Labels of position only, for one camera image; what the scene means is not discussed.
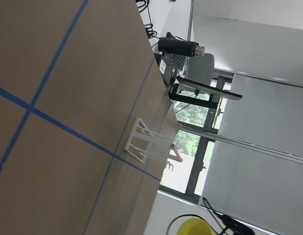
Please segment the yellow plastic cup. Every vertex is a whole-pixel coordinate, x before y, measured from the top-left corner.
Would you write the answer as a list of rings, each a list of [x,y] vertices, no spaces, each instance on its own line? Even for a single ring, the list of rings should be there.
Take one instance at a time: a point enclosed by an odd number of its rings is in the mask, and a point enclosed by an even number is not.
[[[214,235],[215,232],[207,222],[199,218],[185,221],[177,231],[178,235]]]

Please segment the black laptop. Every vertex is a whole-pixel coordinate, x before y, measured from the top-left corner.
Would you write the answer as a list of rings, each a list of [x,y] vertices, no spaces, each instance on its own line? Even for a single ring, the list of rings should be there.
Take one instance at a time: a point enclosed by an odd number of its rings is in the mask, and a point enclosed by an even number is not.
[[[207,94],[212,94],[221,98],[230,99],[230,100],[240,100],[243,96],[240,94],[232,93],[229,91],[225,91],[219,88],[215,88],[206,84],[202,84],[196,81],[192,81],[186,78],[177,77],[176,79],[179,82],[179,85],[184,85],[188,88],[192,88],[196,91],[200,91]],[[168,96],[171,100],[192,104],[200,107],[206,107],[211,109],[216,109],[218,107],[217,102],[201,100],[197,98],[193,98],[190,96],[180,95],[173,92],[169,92]]]

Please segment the brown paper table mat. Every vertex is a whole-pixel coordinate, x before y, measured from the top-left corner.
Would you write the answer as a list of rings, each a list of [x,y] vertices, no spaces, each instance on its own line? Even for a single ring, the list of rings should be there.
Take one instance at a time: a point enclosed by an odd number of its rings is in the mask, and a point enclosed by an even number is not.
[[[0,235],[141,235],[178,123],[133,0],[0,0]]]

